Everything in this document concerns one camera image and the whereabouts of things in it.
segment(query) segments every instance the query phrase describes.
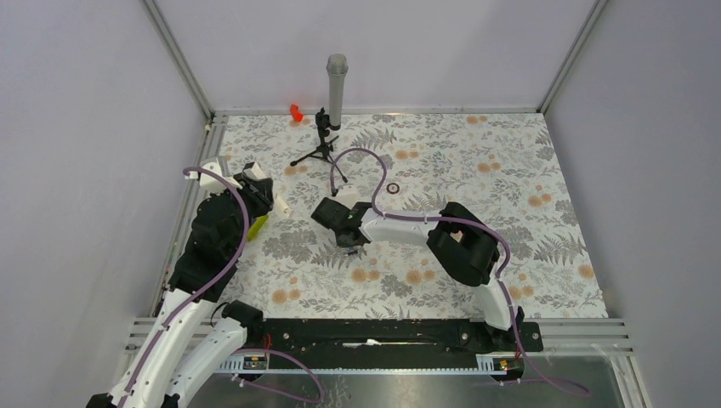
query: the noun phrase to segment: gray wall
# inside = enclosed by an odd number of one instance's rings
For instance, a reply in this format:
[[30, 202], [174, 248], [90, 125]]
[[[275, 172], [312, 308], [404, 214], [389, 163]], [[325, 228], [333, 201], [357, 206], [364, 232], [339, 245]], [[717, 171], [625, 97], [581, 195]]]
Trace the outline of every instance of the gray wall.
[[135, 0], [0, 2], [0, 406], [107, 391], [203, 120]]
[[547, 117], [654, 407], [718, 405], [720, 15], [610, 2]]
[[593, 0], [158, 0], [217, 109], [535, 107]]

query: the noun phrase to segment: small ring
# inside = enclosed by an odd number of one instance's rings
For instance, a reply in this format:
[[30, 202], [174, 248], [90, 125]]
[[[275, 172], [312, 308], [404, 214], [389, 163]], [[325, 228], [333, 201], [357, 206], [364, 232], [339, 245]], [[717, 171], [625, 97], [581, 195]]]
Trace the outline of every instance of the small ring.
[[397, 183], [388, 183], [388, 185], [385, 187], [385, 190], [388, 191], [390, 194], [398, 194], [400, 191], [400, 186]]

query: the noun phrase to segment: microphone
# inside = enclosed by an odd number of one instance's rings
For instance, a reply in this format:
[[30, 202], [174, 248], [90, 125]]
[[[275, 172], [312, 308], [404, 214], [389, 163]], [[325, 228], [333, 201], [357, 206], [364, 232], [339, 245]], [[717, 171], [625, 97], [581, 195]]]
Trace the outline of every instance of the microphone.
[[345, 74], [348, 73], [348, 60], [343, 54], [333, 54], [328, 57], [328, 78], [331, 81], [330, 94], [328, 98], [328, 115], [331, 118], [332, 130], [340, 129], [340, 114], [343, 108], [343, 82]]

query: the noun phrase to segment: microphone stand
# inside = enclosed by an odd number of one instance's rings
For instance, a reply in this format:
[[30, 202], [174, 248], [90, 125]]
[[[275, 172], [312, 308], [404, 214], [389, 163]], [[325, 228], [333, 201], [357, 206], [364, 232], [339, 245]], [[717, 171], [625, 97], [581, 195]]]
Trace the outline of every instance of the microphone stand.
[[[326, 142], [326, 137], [331, 134], [331, 131], [328, 130], [328, 128], [332, 128], [332, 126], [331, 117], [329, 115], [326, 115], [326, 110], [324, 108], [321, 108], [321, 110], [315, 114], [315, 125], [318, 127], [318, 139], [321, 140], [321, 143], [318, 144], [318, 147], [316, 147], [315, 150], [311, 151], [309, 154], [297, 160], [291, 161], [291, 166], [295, 166], [305, 159], [317, 159], [333, 165], [333, 158], [331, 156], [331, 152], [333, 151], [333, 142], [338, 139], [338, 136]], [[338, 165], [335, 165], [335, 167], [336, 170], [338, 170], [340, 177], [343, 179], [343, 182], [348, 183], [348, 179], [343, 175], [343, 172], [340, 171]]]

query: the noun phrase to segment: floral patterned surface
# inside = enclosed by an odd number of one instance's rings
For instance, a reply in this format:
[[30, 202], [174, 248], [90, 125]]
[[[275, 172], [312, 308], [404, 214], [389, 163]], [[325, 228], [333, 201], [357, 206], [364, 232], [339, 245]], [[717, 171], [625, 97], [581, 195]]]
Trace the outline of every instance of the floral patterned surface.
[[[468, 318], [482, 316], [427, 248], [373, 242], [348, 255], [310, 219], [330, 191], [330, 165], [288, 163], [317, 145], [309, 117], [232, 116], [221, 155], [237, 172], [258, 162], [291, 212], [278, 211], [251, 241], [221, 300], [240, 299], [270, 317]], [[344, 116], [336, 153], [360, 146], [389, 168], [387, 209], [435, 210], [457, 201], [505, 236], [513, 251], [504, 280], [532, 317], [606, 317], [571, 199], [540, 114]], [[380, 167], [351, 153], [339, 166], [361, 200]]]

